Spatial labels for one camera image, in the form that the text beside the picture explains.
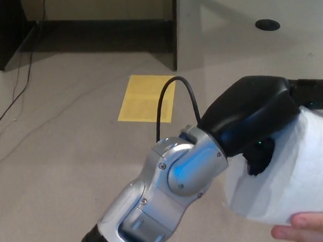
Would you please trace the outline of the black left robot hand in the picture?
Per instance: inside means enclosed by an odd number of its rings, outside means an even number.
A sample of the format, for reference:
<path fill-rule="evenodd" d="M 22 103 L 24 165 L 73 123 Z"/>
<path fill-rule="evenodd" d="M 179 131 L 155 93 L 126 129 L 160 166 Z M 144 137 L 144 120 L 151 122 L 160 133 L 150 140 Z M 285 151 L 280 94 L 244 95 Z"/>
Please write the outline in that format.
<path fill-rule="evenodd" d="M 257 176 L 272 161 L 273 134 L 303 107 L 323 110 L 323 79 L 245 76 L 208 107 L 198 128 L 218 142 L 226 157 L 242 154 L 249 175 Z"/>

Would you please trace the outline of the person's bare hand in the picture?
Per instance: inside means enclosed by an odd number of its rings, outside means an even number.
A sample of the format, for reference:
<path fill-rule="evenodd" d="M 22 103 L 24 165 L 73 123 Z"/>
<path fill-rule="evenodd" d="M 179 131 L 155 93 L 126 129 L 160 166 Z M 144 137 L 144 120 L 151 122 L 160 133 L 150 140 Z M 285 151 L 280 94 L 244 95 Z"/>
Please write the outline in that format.
<path fill-rule="evenodd" d="M 272 238 L 292 242 L 323 242 L 323 212 L 294 214 L 289 226 L 276 225 Z"/>

